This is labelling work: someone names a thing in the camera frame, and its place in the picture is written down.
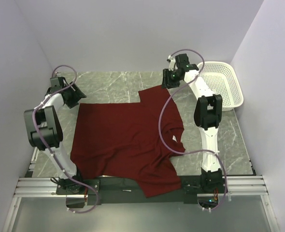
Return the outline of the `dark red t-shirt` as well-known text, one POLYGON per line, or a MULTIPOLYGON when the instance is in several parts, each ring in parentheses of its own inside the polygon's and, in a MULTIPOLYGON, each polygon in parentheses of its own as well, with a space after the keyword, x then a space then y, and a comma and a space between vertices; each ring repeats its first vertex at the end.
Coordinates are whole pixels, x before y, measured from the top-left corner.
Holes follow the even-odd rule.
POLYGON ((135 103, 82 103, 71 160, 83 178, 135 180, 146 197, 177 190, 181 179, 170 159, 184 152, 183 121, 161 86, 139 91, 135 103))

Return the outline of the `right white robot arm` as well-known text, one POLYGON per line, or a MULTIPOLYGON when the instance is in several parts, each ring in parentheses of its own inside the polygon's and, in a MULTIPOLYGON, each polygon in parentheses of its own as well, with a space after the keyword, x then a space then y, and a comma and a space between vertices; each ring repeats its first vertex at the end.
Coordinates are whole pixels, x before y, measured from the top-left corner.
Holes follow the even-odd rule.
POLYGON ((214 192, 223 185, 223 164, 218 158, 217 134, 222 120, 222 96, 215 94, 200 75, 199 69, 191 64, 187 54, 168 56, 169 67, 163 70, 163 88, 174 88, 184 80, 194 93, 197 103, 194 122, 198 127, 202 141, 202 166, 200 188, 206 193, 214 192))

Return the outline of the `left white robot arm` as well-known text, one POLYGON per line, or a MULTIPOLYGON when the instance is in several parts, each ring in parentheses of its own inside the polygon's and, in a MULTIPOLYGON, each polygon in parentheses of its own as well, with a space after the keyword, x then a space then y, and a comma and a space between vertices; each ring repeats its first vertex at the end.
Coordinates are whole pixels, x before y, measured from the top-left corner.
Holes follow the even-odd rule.
POLYGON ((32 147, 44 152, 57 169, 58 179, 54 177, 50 180, 57 184, 63 193, 82 194, 85 191, 85 183, 81 172, 71 161, 62 141, 63 131, 57 117, 60 107, 66 105, 73 108, 78 105, 86 95, 73 84, 70 88, 65 77, 53 77, 50 80, 51 86, 48 88, 44 99, 44 107, 38 109, 33 120, 33 110, 24 112, 28 141, 32 147))

